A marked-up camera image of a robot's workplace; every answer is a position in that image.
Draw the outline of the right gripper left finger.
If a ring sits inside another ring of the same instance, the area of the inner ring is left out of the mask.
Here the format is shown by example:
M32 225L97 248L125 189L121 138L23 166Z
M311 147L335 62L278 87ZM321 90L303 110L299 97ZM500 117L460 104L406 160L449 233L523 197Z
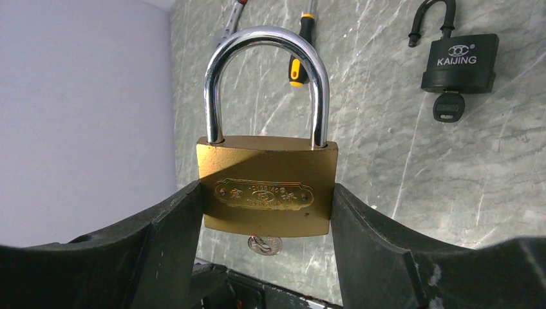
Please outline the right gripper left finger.
M1 247L2 308L188 308L202 224L195 181L69 243Z

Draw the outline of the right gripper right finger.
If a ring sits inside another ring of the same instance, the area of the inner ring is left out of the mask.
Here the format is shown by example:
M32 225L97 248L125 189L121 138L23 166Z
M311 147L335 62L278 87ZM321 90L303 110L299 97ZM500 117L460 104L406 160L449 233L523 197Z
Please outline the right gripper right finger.
M545 239L479 249L423 235L334 189L331 217L345 308L544 308Z

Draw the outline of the brass padlock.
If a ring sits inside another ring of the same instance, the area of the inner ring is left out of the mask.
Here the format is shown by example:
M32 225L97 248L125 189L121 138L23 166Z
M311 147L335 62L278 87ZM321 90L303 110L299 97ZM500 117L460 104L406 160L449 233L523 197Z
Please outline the brass padlock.
M310 78L309 138L225 136L221 78L246 48L271 45L290 52ZM207 134L196 154L207 228L249 236L325 235L335 187L338 145L327 139L330 85L314 47L290 30L255 26L228 37L207 65L203 87Z

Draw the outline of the black-headed key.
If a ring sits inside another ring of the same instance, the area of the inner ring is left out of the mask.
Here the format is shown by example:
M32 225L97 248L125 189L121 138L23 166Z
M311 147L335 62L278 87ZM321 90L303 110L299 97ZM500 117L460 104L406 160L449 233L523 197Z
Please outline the black-headed key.
M465 100L459 93L441 94L433 105L433 118L438 122L458 122L465 110Z

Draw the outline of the black padlock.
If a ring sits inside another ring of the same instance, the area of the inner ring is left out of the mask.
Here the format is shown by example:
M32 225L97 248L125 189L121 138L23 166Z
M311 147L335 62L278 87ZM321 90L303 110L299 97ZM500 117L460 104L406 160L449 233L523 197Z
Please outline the black padlock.
M431 43L420 88L429 93L492 92L499 37L494 33L452 37L457 3L454 0L442 2L446 7L440 27L442 36Z

